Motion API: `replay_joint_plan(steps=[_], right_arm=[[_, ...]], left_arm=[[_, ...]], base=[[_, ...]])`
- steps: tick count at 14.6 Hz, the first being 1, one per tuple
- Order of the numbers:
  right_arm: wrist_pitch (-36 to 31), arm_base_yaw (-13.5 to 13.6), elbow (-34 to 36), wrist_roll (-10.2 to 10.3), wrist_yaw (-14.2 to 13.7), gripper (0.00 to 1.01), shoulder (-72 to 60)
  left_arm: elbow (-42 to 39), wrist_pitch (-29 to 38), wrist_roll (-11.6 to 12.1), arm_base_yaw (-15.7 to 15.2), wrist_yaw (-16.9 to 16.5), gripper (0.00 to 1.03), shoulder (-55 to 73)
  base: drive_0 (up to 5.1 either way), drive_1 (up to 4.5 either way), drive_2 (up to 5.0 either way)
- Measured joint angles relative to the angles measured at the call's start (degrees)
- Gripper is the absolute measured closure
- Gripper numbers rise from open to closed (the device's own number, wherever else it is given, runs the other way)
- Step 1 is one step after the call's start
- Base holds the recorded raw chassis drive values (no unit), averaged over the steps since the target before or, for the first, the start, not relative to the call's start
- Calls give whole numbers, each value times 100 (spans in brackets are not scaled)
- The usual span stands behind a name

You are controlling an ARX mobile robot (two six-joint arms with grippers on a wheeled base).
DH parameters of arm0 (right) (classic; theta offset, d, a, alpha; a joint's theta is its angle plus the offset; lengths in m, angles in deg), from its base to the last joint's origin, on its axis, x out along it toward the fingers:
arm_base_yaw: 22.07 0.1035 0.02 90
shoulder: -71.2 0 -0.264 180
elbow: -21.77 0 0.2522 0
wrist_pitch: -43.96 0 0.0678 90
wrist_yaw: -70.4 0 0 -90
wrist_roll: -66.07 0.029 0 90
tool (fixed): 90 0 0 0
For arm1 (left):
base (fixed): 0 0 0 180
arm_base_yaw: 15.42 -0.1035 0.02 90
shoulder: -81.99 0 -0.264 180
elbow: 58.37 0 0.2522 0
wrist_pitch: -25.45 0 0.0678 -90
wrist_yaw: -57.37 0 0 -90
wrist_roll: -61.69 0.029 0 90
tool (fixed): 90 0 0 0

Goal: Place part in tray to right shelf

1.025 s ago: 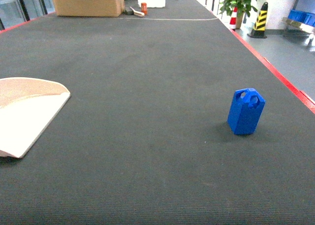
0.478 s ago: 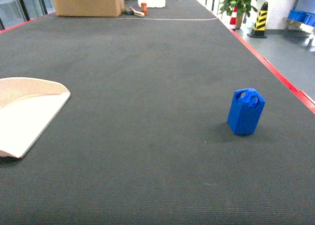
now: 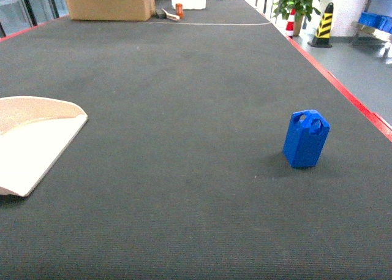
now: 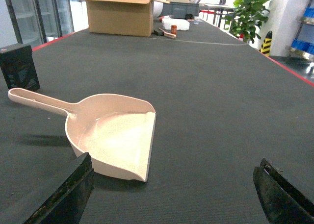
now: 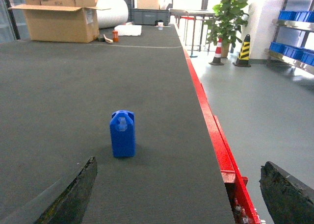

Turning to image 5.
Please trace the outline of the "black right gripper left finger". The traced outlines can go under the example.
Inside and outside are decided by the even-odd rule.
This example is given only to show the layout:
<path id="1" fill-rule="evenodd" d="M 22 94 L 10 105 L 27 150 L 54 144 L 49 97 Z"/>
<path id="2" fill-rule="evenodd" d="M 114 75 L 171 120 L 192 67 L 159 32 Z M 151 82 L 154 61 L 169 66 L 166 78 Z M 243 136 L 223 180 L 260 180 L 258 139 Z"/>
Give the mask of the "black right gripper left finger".
<path id="1" fill-rule="evenodd" d="M 98 172 L 94 156 L 37 197 L 2 219 L 2 224 L 80 224 Z"/>

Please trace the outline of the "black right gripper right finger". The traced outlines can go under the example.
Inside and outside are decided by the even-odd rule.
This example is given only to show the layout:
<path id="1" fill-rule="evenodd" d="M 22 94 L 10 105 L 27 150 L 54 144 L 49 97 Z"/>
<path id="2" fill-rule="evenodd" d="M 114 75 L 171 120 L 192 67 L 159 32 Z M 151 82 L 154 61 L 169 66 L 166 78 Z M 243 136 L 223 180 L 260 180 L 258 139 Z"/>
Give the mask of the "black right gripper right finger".
<path id="1" fill-rule="evenodd" d="M 260 189 L 275 224 L 314 222 L 314 190 L 271 161 L 261 167 Z"/>

